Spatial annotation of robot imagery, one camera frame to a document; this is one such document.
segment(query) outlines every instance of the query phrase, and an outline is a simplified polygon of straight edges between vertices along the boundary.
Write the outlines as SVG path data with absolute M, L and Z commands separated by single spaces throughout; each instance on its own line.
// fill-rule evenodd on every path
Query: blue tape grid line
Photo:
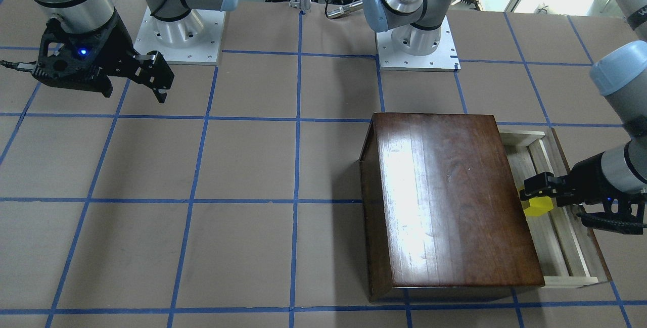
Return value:
M 510 23 L 510 19 L 508 18 L 507 13 L 504 12 L 503 17 L 505 17 L 505 21 L 508 24 L 508 29 L 510 29 L 510 34 L 513 36 L 513 40 L 515 41 L 515 45 L 517 47 L 517 51 L 519 52 L 519 56 L 522 58 L 522 62 L 524 63 L 524 68 L 526 70 L 526 73 L 528 74 L 528 79 L 530 80 L 530 83 L 532 84 L 532 89 L 534 90 L 534 93 L 537 96 L 537 101 L 539 102 L 541 111 L 543 112 L 543 116 L 546 119 L 546 123 L 548 123 L 548 126 L 552 126 L 552 123 L 550 122 L 550 118 L 548 117 L 548 112 L 546 112 L 546 107 L 543 106 L 543 101 L 541 100 L 541 96 L 539 95 L 539 89 L 537 89 L 537 85 L 534 83 L 534 79 L 532 78 L 530 68 L 528 67 L 528 63 L 524 57 L 524 52 L 522 51 L 522 47 L 519 44 L 519 40 L 517 40 L 517 35 L 515 34 L 513 25 Z
M 645 300 L 622 301 L 623 305 L 646 306 Z M 537 309 L 564 307 L 617 307 L 617 300 L 599 301 L 537 301 L 527 303 L 456 303 L 456 304 L 413 304 L 410 310 L 476 310 L 476 309 Z M 363 312 L 363 311 L 406 311 L 406 305 L 349 305 L 315 307 L 189 307 L 176 308 L 175 314 L 191 313 L 287 313 L 287 312 Z M 94 309 L 56 309 L 54 315 L 72 314 L 168 314 L 169 308 L 94 308 Z M 1 315 L 47 315 L 51 309 L 0 309 Z
M 580 45 L 582 45 L 582 49 L 584 50 L 584 53 L 586 54 L 586 57 L 589 58 L 589 61 L 592 64 L 593 63 L 593 58 L 591 57 L 591 54 L 589 53 L 589 49 L 587 49 L 586 45 L 584 45 L 584 41 L 582 41 L 582 37 L 580 36 L 580 33 L 577 31 L 577 28 L 575 27 L 575 24 L 573 23 L 573 19 L 571 19 L 570 15 L 567 15 L 566 18 L 568 19 L 569 24 L 571 24 L 571 28 L 573 28 L 573 32 L 575 32 L 575 36 L 577 36 L 577 39 L 580 41 Z
M 127 81 L 125 83 L 125 87 L 123 87 L 123 92 L 119 100 L 117 109 L 115 111 L 115 116 L 113 118 L 113 123 L 110 125 L 110 131 L 108 132 L 108 135 L 106 137 L 106 142 L 104 142 L 104 148 L 101 151 L 101 156 L 99 157 L 99 161 L 97 162 L 97 168 L 95 169 L 95 174 L 92 177 L 90 188 L 87 192 L 86 201 L 85 201 L 85 204 L 83 204 L 83 210 L 81 210 L 81 215 L 79 216 L 79 222 L 76 225 L 74 238 L 72 238 L 72 245 L 70 246 L 70 250 L 67 254 L 67 259 L 65 260 L 65 266 L 63 267 L 63 272 L 61 273 L 61 279 L 59 280 L 58 287 L 56 288 L 56 293 L 54 295 L 54 300 L 52 302 L 51 311 L 47 316 L 47 322 L 45 324 L 45 328 L 50 328 L 52 326 L 54 313 L 56 311 L 56 308 L 58 307 L 58 300 L 60 299 L 61 293 L 63 292 L 63 286 L 65 285 L 65 280 L 67 279 L 67 273 L 70 270 L 70 265 L 72 264 L 72 257 L 74 257 L 74 251 L 76 250 L 76 245 L 78 243 L 79 236 L 81 235 L 81 228 L 83 227 L 83 222 L 87 214 L 87 209 L 88 209 L 88 206 L 90 205 L 90 198 L 92 197 L 92 194 L 95 191 L 95 187 L 97 186 L 97 180 L 99 179 L 99 172 L 101 171 L 101 167 L 104 164 L 104 160 L 106 159 L 106 153 L 108 151 L 108 146 L 110 145 L 110 141 L 113 137 L 113 134 L 115 133 L 115 127 L 118 120 L 117 115 L 121 111 L 123 100 L 125 100 L 125 95 L 128 92 L 129 85 L 130 85 L 130 81 Z
M 380 56 L 375 54 L 375 68 L 377 69 L 377 91 L 380 95 L 380 110 L 386 112 L 384 104 L 384 91 L 382 90 L 382 73 L 380 71 Z
M 300 170 L 300 151 L 301 151 L 301 60 L 303 58 L 303 15 L 305 12 L 299 11 L 299 29 L 298 41 L 299 52 L 296 70 L 296 132 L 294 142 L 294 194 L 292 205 L 292 249 L 290 252 L 290 310 L 288 319 L 288 328 L 294 328 L 294 301 L 296 299 L 296 254 L 297 254 L 297 232 L 299 217 L 299 170 Z
M 519 298 L 517 296 L 517 292 L 515 288 L 511 288 L 510 291 L 513 294 L 513 302 L 515 305 L 515 313 L 517 314 L 517 321 L 519 321 L 519 328 L 525 328 L 524 317 L 522 316 L 522 309 L 519 305 Z
M 407 328 L 413 328 L 413 319 L 411 317 L 411 298 L 409 297 L 409 289 L 404 289 L 402 291 L 404 296 L 404 312 L 406 314 L 406 326 Z
M 456 81 L 456 86 L 458 88 L 458 95 L 460 97 L 460 104 L 463 106 L 463 113 L 468 114 L 467 103 L 465 103 L 465 95 L 463 95 L 463 87 L 460 86 L 460 80 L 458 79 L 458 72 L 453 73 L 453 79 Z
M 218 78 L 218 67 L 213 70 L 213 79 L 211 84 L 211 91 L 209 92 L 209 100 L 206 105 L 206 112 L 204 112 L 203 130 L 200 136 L 200 146 L 198 147 L 198 155 L 196 158 L 196 172 L 194 173 L 194 181 L 191 185 L 191 194 L 189 196 L 189 205 L 187 207 L 187 220 L 184 225 L 184 235 L 182 236 L 182 247 L 180 248 L 180 259 L 177 263 L 177 272 L 175 274 L 175 283 L 173 284 L 173 296 L 171 296 L 171 310 L 168 313 L 167 328 L 173 326 L 173 317 L 177 305 L 177 296 L 180 291 L 180 281 L 182 279 L 182 269 L 184 268 L 184 257 L 187 254 L 187 243 L 189 241 L 189 229 L 191 227 L 191 217 L 193 214 L 194 203 L 196 202 L 196 189 L 198 185 L 198 178 L 200 176 L 200 167 L 202 164 L 202 156 L 204 152 L 204 142 L 206 139 L 207 128 L 209 126 L 209 114 L 213 103 L 213 94 L 215 93 L 215 84 Z
M 2 162 L 5 160 L 5 157 L 7 156 L 7 153 L 9 152 L 9 148 L 11 148 L 11 144 L 13 144 L 14 139 L 16 139 L 16 135 L 18 134 L 18 130 L 20 129 L 20 126 L 23 124 L 23 120 L 25 119 L 25 115 L 27 114 L 27 110 L 32 105 L 32 102 L 34 102 L 34 98 L 36 96 L 36 93 L 38 93 L 38 90 L 40 89 L 40 86 L 41 86 L 40 82 L 36 84 L 36 86 L 34 87 L 34 91 L 32 92 L 32 95 L 29 97 L 29 100 L 27 101 L 27 104 L 23 108 L 23 112 L 20 113 L 20 116 L 18 118 L 18 122 L 16 122 L 16 126 L 14 127 L 14 131 L 11 132 L 11 136 L 9 137 L 9 141 L 7 141 L 5 149 L 3 150 L 2 155 L 0 155 L 0 167 L 2 167 Z
M 627 310 L 624 309 L 624 302 L 620 298 L 620 293 L 618 293 L 618 288 L 615 286 L 615 282 L 611 282 L 611 287 L 613 289 L 613 295 L 615 295 L 616 303 L 620 308 L 620 312 L 622 313 L 622 318 L 624 318 L 624 323 L 626 323 L 627 328 L 631 328 L 631 322 L 629 321 Z

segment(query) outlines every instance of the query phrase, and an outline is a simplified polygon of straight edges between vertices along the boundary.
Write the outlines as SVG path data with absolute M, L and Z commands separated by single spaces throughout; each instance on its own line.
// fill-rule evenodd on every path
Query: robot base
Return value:
M 443 20 L 442 28 L 443 37 L 438 43 L 438 49 L 427 56 L 412 56 L 398 49 L 391 40 L 393 29 L 376 33 L 380 69 L 422 70 L 427 72 L 454 72 L 460 70 L 460 62 L 458 61 L 458 54 L 453 43 L 447 17 Z
M 164 55 L 164 59 L 169 64 L 218 65 L 225 12 L 208 10 L 197 10 L 197 12 L 204 22 L 204 33 L 201 33 L 200 41 L 189 47 L 172 48 L 157 39 L 150 16 L 151 10 L 146 8 L 134 42 L 134 49 L 140 54 L 157 50 Z

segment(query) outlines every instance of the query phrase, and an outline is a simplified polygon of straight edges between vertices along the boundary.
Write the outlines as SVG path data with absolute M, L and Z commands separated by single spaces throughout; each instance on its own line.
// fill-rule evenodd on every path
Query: blue tape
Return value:
M 38 82 L 34 88 L 34 91 L 32 92 L 32 95 L 29 97 L 29 100 L 27 101 L 27 104 L 23 108 L 23 112 L 21 112 L 18 122 L 16 122 L 16 126 L 14 127 L 14 131 L 11 132 L 11 136 L 9 137 L 9 141 L 7 141 L 7 144 L 5 145 L 5 149 L 2 152 L 2 155 L 0 155 L 0 166 L 2 166 L 2 163 L 5 160 L 5 157 L 7 156 L 7 153 L 9 152 L 9 148 L 11 148 L 11 144 L 14 143 L 14 139 L 16 139 L 16 135 L 18 134 L 18 130 L 20 129 L 20 126 L 23 124 L 23 120 L 25 119 L 25 114 L 27 113 L 27 110 L 29 107 L 32 105 L 32 102 L 34 102 L 34 98 L 36 96 L 36 93 L 38 93 L 38 90 L 40 89 L 41 83 Z
M 517 292 L 515 288 L 510 288 L 510 291 L 513 294 L 513 302 L 515 303 L 515 312 L 517 313 L 517 321 L 519 321 L 519 328 L 525 328 L 524 317 L 522 316 L 522 309 L 519 306 L 519 298 L 517 297 Z
M 92 197 L 92 193 L 95 191 L 95 187 L 97 186 L 97 180 L 99 179 L 99 173 L 101 172 L 101 167 L 104 164 L 104 160 L 106 159 L 106 153 L 108 151 L 108 146 L 110 145 L 110 141 L 113 137 L 113 134 L 115 133 L 115 127 L 116 123 L 118 120 L 118 114 L 121 112 L 123 101 L 125 100 L 125 95 L 128 92 L 128 86 L 130 85 L 130 80 L 128 80 L 125 83 L 125 87 L 123 87 L 123 92 L 121 95 L 121 98 L 119 100 L 119 104 L 117 105 L 117 109 L 115 111 L 115 116 L 113 117 L 113 123 L 110 125 L 110 131 L 108 132 L 108 135 L 106 137 L 106 142 L 104 142 L 104 148 L 101 151 L 101 156 L 99 157 L 99 161 L 97 162 L 97 168 L 95 169 L 95 174 L 92 177 L 92 181 L 90 183 L 90 189 L 87 192 L 87 201 L 85 201 L 85 204 L 83 204 L 83 210 L 81 210 L 81 215 L 79 216 L 79 222 L 76 225 L 76 231 L 74 232 L 74 238 L 72 238 L 72 245 L 70 246 L 70 250 L 67 254 L 67 259 L 65 260 L 65 266 L 63 267 L 63 272 L 61 273 L 61 279 L 58 282 L 58 287 L 56 288 L 56 293 L 54 295 L 54 300 L 52 302 L 52 309 L 50 314 L 47 316 L 47 322 L 45 324 L 45 328 L 51 328 L 52 326 L 52 320 L 54 319 L 54 313 L 56 310 L 56 307 L 58 307 L 58 300 L 61 298 L 61 293 L 63 292 L 63 286 L 65 285 L 65 280 L 67 279 L 67 273 L 70 270 L 70 265 L 72 264 L 72 257 L 74 257 L 74 252 L 76 250 L 76 245 L 79 240 L 79 236 L 81 235 L 81 228 L 83 227 L 83 222 L 85 221 L 85 215 L 87 214 L 87 209 L 88 206 L 90 205 L 90 198 Z
M 615 286 L 615 282 L 611 282 L 611 287 L 613 289 L 613 295 L 615 295 L 616 303 L 618 304 L 618 307 L 620 308 L 620 312 L 622 313 L 622 318 L 624 318 L 624 323 L 626 323 L 627 328 L 631 328 L 631 322 L 629 321 L 627 310 L 624 309 L 624 303 L 620 298 L 620 293 L 618 293 L 618 288 Z
M 506 122 L 506 121 L 497 121 L 497 125 L 510 125 L 510 126 L 548 126 L 548 123 L 544 122 Z
M 553 65 L 553 66 L 584 66 L 586 68 L 591 68 L 590 64 L 582 64 L 582 63 L 547 63 L 545 61 L 529 61 L 527 62 L 529 65 Z
M 456 81 L 456 86 L 458 87 L 458 95 L 460 96 L 460 104 L 462 104 L 463 106 L 463 113 L 468 114 L 467 103 L 465 103 L 465 95 L 463 95 L 463 87 L 460 86 L 460 80 L 458 79 L 458 72 L 453 73 L 453 79 Z
M 152 118 L 152 119 L 204 119 L 204 116 L 170 116 L 153 114 L 123 114 L 119 118 Z
M 647 300 L 623 300 L 624 305 L 647 305 Z
M 353 122 L 353 123 L 370 123 L 366 118 L 300 118 L 301 122 Z
M 204 204 L 293 204 L 292 199 L 194 199 L 195 203 Z
M 539 105 L 541 107 L 541 111 L 543 112 L 543 116 L 544 118 L 546 118 L 546 122 L 550 126 L 552 125 L 552 123 L 550 122 L 550 118 L 548 117 L 548 112 L 546 112 L 546 107 L 543 106 L 543 101 L 541 100 L 541 96 L 539 95 L 539 89 L 537 89 L 537 85 L 534 83 L 534 79 L 532 78 L 530 68 L 528 67 L 528 63 L 524 57 L 524 52 L 522 52 L 522 47 L 521 45 L 519 45 L 519 40 L 517 40 L 517 35 L 515 35 L 515 31 L 513 30 L 513 25 L 510 23 L 510 19 L 508 18 L 507 13 L 504 12 L 503 16 L 505 17 L 505 21 L 508 24 L 508 29 L 510 29 L 510 34 L 513 36 L 513 40 L 515 41 L 517 51 L 519 51 L 519 56 L 522 58 L 522 61 L 524 62 L 524 68 L 526 70 L 526 73 L 528 74 L 528 79 L 530 79 L 530 83 L 532 84 L 532 89 L 534 90 L 534 93 L 537 96 L 537 101 L 539 101 Z
M 404 307 L 406 312 L 406 326 L 413 328 L 413 319 L 411 318 L 411 298 L 409 298 L 409 289 L 404 289 L 402 292 L 404 296 Z
M 279 121 L 279 122 L 294 122 L 296 118 L 284 117 L 229 117 L 229 116 L 210 116 L 209 119 L 219 121 Z
M 115 118 L 114 114 L 78 114 L 78 113 L 28 113 L 27 117 L 64 117 L 64 118 Z
M 290 312 L 288 318 L 288 327 L 294 328 L 294 300 L 296 296 L 296 238 L 298 231 L 299 215 L 299 170 L 301 154 L 301 58 L 303 57 L 303 15 L 305 12 L 299 11 L 299 57 L 296 74 L 296 130 L 294 140 L 294 194 L 292 210 L 292 249 L 290 254 Z
M 375 54 L 375 68 L 377 70 L 377 91 L 380 95 L 380 110 L 386 112 L 386 105 L 384 104 L 384 91 L 382 89 L 382 73 L 380 72 L 380 56 Z
M 580 36 L 580 33 L 577 31 L 577 28 L 575 27 L 575 24 L 573 23 L 573 19 L 571 19 L 570 15 L 566 15 L 566 18 L 568 19 L 568 22 L 571 24 L 571 28 L 573 28 L 573 31 L 575 32 L 575 36 L 577 36 L 577 39 L 580 41 L 580 45 L 582 45 L 582 49 L 584 50 L 584 53 L 586 54 L 586 57 L 589 58 L 589 61 L 592 64 L 593 63 L 593 58 L 591 57 L 591 54 L 589 54 L 589 50 L 586 48 L 586 45 L 584 45 L 584 41 L 582 41 L 582 37 Z
M 610 128 L 622 128 L 622 125 L 613 125 L 605 123 L 553 123 L 553 126 L 561 127 L 610 127 Z
M 177 271 L 175 273 L 175 282 L 173 284 L 173 295 L 171 296 L 171 311 L 168 313 L 168 322 L 167 327 L 171 328 L 173 326 L 173 317 L 175 316 L 175 307 L 177 305 L 177 296 L 180 291 L 180 281 L 182 279 L 182 269 L 184 268 L 184 257 L 187 254 L 187 243 L 189 241 L 189 231 L 191 228 L 191 217 L 194 210 L 194 203 L 196 199 L 196 189 L 198 185 L 198 179 L 200 176 L 200 167 L 202 165 L 202 156 L 204 152 L 204 142 L 206 139 L 207 128 L 209 127 L 209 114 L 211 112 L 211 107 L 213 103 L 213 95 L 215 93 L 215 84 L 218 78 L 218 67 L 216 66 L 213 69 L 213 78 L 211 83 L 211 91 L 209 92 L 209 100 L 206 106 L 206 111 L 204 112 L 204 121 L 203 121 L 203 130 L 200 136 L 200 146 L 198 147 L 198 155 L 196 158 L 196 171 L 194 173 L 194 181 L 191 185 L 191 194 L 189 196 L 189 205 L 187 207 L 187 220 L 184 225 L 184 235 L 182 236 L 182 247 L 180 248 L 180 259 L 177 263 Z
M 34 50 L 38 51 L 40 48 L 34 46 L 0 46 L 0 50 Z
M 299 199 L 301 204 L 358 204 L 361 199 Z
M 303 56 L 319 56 L 319 57 L 361 57 L 366 59 L 374 59 L 374 55 L 368 54 L 322 54 L 322 53 L 301 53 Z
M 264 52 L 262 50 L 222 50 L 222 52 L 232 54 L 298 55 L 298 53 L 294 52 Z

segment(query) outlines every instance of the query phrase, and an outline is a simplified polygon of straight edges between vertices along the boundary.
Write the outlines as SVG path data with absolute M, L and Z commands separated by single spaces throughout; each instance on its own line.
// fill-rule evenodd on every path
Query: metal rod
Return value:
M 336 19 L 338 17 L 342 17 L 346 15 L 347 13 L 362 10 L 362 8 L 363 8 L 363 1 L 359 0 L 353 3 L 345 4 L 339 8 L 335 8 L 332 11 L 326 12 L 326 14 L 328 15 L 329 19 Z

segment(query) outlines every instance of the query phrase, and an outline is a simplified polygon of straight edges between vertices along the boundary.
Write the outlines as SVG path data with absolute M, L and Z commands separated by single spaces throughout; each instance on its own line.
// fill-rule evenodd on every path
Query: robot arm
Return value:
M 30 72 L 56 88 L 97 91 L 109 97 L 108 75 L 128 77 L 152 89 L 163 103 L 173 72 L 156 51 L 141 56 L 110 0 L 34 0 L 49 16 L 38 60 L 0 65 Z M 50 46 L 57 44 L 55 53 Z
M 631 141 L 578 162 L 566 176 L 542 173 L 526 180 L 520 197 L 557 197 L 560 207 L 602 203 L 603 212 L 579 214 L 585 226 L 642 234 L 647 227 L 643 224 L 647 199 L 647 42 L 634 41 L 608 54 L 592 67 L 591 78 L 622 119 Z M 617 212 L 612 209 L 615 201 Z

